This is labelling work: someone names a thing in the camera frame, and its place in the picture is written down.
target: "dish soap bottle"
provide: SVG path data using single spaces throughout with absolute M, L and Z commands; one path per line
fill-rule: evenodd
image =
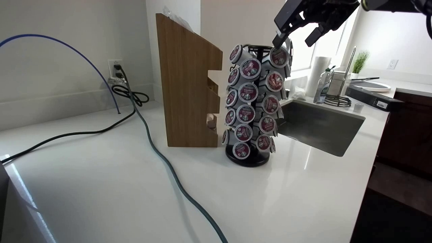
M 321 74 L 321 78 L 318 81 L 318 88 L 317 92 L 315 93 L 314 97 L 314 103 L 315 104 L 322 104 L 324 103 L 325 96 L 327 95 L 328 89 L 330 87 L 331 80 L 333 79 L 334 70 L 332 69 L 335 66 L 333 66 L 331 69 L 327 68 L 325 72 Z

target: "potted plant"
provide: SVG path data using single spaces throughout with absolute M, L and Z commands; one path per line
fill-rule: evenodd
M 365 67 L 368 58 L 369 58 L 368 51 L 362 51 L 357 55 L 356 61 L 354 62 L 354 68 L 353 68 L 353 73 L 351 74 L 351 79 L 356 79 L 359 77 L 359 73 Z

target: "gray cable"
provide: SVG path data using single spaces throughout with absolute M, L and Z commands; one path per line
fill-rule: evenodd
M 121 72 L 123 73 L 124 77 L 126 78 L 126 75 L 123 71 L 123 69 L 121 69 Z M 217 223 L 214 221 L 214 219 L 212 218 L 212 216 L 210 216 L 209 213 L 207 213 L 207 211 L 197 202 L 195 201 L 195 199 L 193 197 L 191 197 L 191 195 L 189 195 L 189 193 L 183 188 L 182 184 L 180 183 L 180 180 L 177 176 L 177 173 L 175 172 L 174 168 L 172 167 L 171 163 L 169 162 L 169 160 L 161 153 L 159 152 L 159 150 L 156 148 L 156 146 L 154 145 L 153 141 L 152 141 L 152 137 L 150 135 L 150 130 L 149 130 L 149 126 L 146 122 L 146 120 L 144 119 L 144 117 L 141 115 L 140 111 L 137 109 L 137 106 L 135 105 L 135 102 L 133 101 L 133 93 L 130 90 L 130 86 L 129 86 L 129 82 L 126 81 L 126 86 L 127 89 L 129 90 L 129 94 L 130 94 L 130 100 L 132 102 L 133 105 L 133 109 L 137 112 L 138 116 L 141 118 L 141 120 L 143 121 L 144 125 L 146 126 L 146 131 L 147 131 L 147 136 L 149 137 L 149 142 L 150 145 L 152 146 L 153 150 L 159 155 L 159 157 L 161 157 L 161 159 L 166 163 L 166 165 L 168 166 L 168 168 L 170 169 L 172 176 L 174 177 L 175 182 L 177 183 L 178 188 L 180 189 L 180 191 L 183 193 L 183 195 L 204 215 L 204 217 L 206 217 L 206 219 L 210 222 L 210 224 L 213 226 L 213 228 L 215 229 L 216 233 L 218 234 L 220 240 L 223 243 L 228 243 L 228 241 L 225 238 L 225 235 L 223 235 L 222 230 L 219 228 L 219 226 L 217 225 Z

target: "green plant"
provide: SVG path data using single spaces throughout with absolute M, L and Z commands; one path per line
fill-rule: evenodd
M 354 62 L 353 73 L 358 74 L 365 67 L 366 61 L 369 58 L 368 51 L 362 51 L 357 55 L 356 61 Z

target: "wooden organizer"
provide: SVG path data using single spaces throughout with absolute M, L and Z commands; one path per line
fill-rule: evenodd
M 156 26 L 168 146 L 217 147 L 206 117 L 219 113 L 220 97 L 208 70 L 222 70 L 222 51 L 161 13 Z

